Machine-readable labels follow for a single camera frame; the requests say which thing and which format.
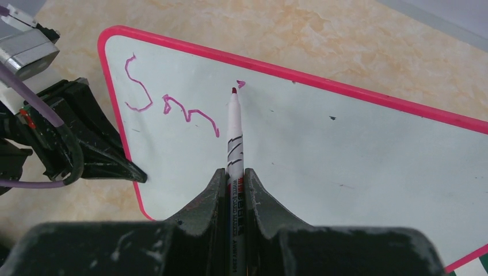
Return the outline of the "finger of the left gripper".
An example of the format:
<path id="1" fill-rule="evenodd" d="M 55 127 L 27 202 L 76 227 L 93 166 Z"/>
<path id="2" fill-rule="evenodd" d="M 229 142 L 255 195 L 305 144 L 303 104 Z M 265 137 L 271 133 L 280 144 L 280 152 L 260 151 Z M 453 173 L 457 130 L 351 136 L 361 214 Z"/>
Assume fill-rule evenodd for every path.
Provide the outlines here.
<path id="1" fill-rule="evenodd" d="M 147 174 L 125 156 L 120 135 L 97 103 L 89 85 L 67 82 L 63 121 L 80 144 L 85 179 L 124 179 L 145 183 Z"/>

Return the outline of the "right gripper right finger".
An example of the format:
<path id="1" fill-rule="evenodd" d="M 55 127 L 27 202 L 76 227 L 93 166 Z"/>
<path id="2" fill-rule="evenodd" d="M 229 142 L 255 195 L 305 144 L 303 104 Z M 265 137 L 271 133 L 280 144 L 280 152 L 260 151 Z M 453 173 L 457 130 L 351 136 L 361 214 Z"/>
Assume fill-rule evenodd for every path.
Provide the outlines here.
<path id="1" fill-rule="evenodd" d="M 254 169 L 245 169 L 244 184 L 250 275 L 295 275 L 297 263 L 288 245 L 288 232 L 307 228 L 309 224 L 276 200 Z"/>

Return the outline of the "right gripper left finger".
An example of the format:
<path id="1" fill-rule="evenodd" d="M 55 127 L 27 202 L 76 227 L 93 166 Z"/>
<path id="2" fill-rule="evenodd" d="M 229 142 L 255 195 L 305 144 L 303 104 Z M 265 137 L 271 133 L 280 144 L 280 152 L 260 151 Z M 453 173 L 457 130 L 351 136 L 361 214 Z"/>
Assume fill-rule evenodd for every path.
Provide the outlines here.
<path id="1" fill-rule="evenodd" d="M 225 275 L 226 172 L 215 171 L 205 189 L 163 222 L 173 226 L 164 275 Z"/>

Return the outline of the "pink framed whiteboard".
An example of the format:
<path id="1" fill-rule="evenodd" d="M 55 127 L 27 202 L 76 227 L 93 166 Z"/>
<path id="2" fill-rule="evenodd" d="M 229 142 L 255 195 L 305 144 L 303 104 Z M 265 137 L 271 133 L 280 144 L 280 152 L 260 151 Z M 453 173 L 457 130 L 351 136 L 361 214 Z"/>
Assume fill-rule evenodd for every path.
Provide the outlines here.
<path id="1" fill-rule="evenodd" d="M 127 26 L 98 53 L 148 219 L 226 166 L 235 87 L 245 166 L 305 222 L 417 229 L 448 273 L 487 254 L 487 122 Z"/>

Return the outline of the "magenta whiteboard marker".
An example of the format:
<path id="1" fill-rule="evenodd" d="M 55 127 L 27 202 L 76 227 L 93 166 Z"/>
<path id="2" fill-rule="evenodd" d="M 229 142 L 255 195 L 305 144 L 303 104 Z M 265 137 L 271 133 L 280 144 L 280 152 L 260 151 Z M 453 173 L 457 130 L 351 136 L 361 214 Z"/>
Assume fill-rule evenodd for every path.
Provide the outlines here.
<path id="1" fill-rule="evenodd" d="M 245 193 L 243 187 L 243 131 L 238 90 L 233 87 L 228 103 L 227 186 L 229 192 L 229 274 L 246 275 Z"/>

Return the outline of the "green white chessboard mat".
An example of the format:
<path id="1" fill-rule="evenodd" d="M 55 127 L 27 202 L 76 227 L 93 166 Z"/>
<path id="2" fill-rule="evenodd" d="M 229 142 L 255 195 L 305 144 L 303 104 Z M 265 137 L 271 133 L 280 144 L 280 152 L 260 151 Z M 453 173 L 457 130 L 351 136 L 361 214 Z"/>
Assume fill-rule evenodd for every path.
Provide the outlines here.
<path id="1" fill-rule="evenodd" d="M 487 254 L 458 267 L 448 276 L 487 276 Z"/>

